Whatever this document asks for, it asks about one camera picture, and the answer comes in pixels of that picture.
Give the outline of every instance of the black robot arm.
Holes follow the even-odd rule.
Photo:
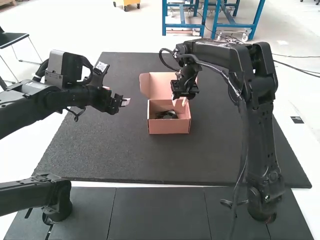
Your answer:
[[[41,207],[46,224],[65,220],[72,212],[71,182],[50,173],[0,184],[0,217]]]
[[[81,81],[83,66],[90,69],[90,75]],[[3,86],[0,139],[54,112],[62,113],[66,107],[78,107],[81,113],[86,106],[110,115],[118,113],[130,99],[118,94],[112,97],[112,91],[103,86],[108,68],[100,61],[93,67],[84,56],[53,50],[32,80]],[[40,83],[43,76],[45,83]],[[77,121],[80,113],[72,113]],[[69,180],[49,173],[0,183],[0,216],[41,207],[44,223],[63,221],[72,211],[70,190]]]
[[[0,92],[0,139],[54,112],[62,113],[67,107],[78,107],[83,112],[86,106],[92,106],[114,115],[119,108],[126,106],[129,99],[118,94],[112,97],[112,91],[103,87],[109,65],[98,62],[93,67],[83,59],[80,55],[54,50],[37,71],[40,76],[13,84]],[[91,74],[78,81],[83,64],[91,68]],[[45,83],[39,82],[42,76]]]
[[[245,129],[245,162],[241,165],[246,167],[248,212],[257,221],[274,221],[285,184],[275,151],[272,117],[278,79],[269,44],[232,44],[202,38],[177,44],[171,53],[181,67],[177,79],[171,81],[172,99],[190,100],[199,93],[195,80],[201,66],[218,72],[226,81]]]

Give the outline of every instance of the pink cardboard box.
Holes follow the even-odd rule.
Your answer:
[[[147,123],[149,134],[188,134],[191,114],[188,100],[181,97],[172,101],[170,81],[174,72],[150,72],[140,74],[140,91],[148,98]],[[156,119],[159,112],[174,110],[178,119]]]

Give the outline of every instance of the open box lid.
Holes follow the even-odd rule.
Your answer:
[[[171,80],[174,72],[149,72],[140,74],[140,91],[150,100],[167,100],[172,98]]]

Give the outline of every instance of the blue metal frame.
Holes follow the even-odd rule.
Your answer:
[[[181,4],[181,3],[167,3],[167,0],[162,0],[162,36],[167,34],[167,28],[193,28],[193,29],[200,29],[200,36],[204,36],[205,32],[205,25],[206,25],[206,18],[208,12],[208,3],[209,0],[204,0],[204,7],[203,7],[203,18],[201,24],[189,24],[186,23],[185,20],[185,12],[184,7],[190,7],[194,9],[193,16],[197,16],[197,11],[199,7],[199,0],[190,0],[190,4]],[[166,16],[168,16],[168,7],[179,7],[180,10],[180,24],[167,24],[166,23]]]
[[[248,28],[248,29],[251,29],[251,33],[249,34],[248,39],[252,40],[254,38],[265,1],[266,0],[259,1],[259,5],[256,10],[252,24],[236,23],[236,21],[233,18],[238,13],[240,0],[236,0],[236,3],[227,3],[227,0],[223,0],[223,2],[222,2],[222,0],[216,0],[216,3],[209,3],[209,6],[219,6],[219,7],[215,8],[215,15],[214,15],[214,20],[213,20],[213,28],[212,28],[211,38],[214,39],[216,37],[217,28],[221,28],[221,27],[224,27],[224,28]],[[226,7],[229,7],[229,6],[235,7],[235,10],[234,10],[232,16],[226,9]],[[218,23],[218,16],[219,16],[220,8],[223,11],[227,20],[229,21],[229,23]]]

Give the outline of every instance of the floor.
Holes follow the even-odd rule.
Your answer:
[[[265,3],[254,41],[269,42],[273,53],[292,56],[320,56],[320,6],[313,0],[268,0]],[[239,23],[251,22],[257,7],[255,0],[242,0]],[[212,27],[212,18],[207,27]],[[190,18],[195,22],[201,18]],[[141,9],[129,12],[114,8],[111,0],[30,0],[0,13],[1,27],[10,32],[27,32],[43,59],[52,49],[86,56],[94,63],[101,52],[151,52],[173,49],[177,43],[195,37],[161,36],[161,1],[142,0]],[[19,58],[37,61],[28,41],[15,47]],[[1,51],[19,80],[31,78],[34,65],[19,63],[12,50]],[[320,72],[320,58],[274,57],[302,69]],[[0,62],[1,77],[13,80]],[[315,240],[320,240],[320,79],[276,64],[279,88],[274,115],[297,155],[313,187],[294,189],[294,195]],[[0,140],[0,182],[28,178],[57,132],[66,113],[54,113],[43,121],[25,127]],[[290,116],[301,116],[306,124],[294,124]],[[73,186],[114,186],[111,183],[73,182]],[[0,217],[3,239],[15,214]]]

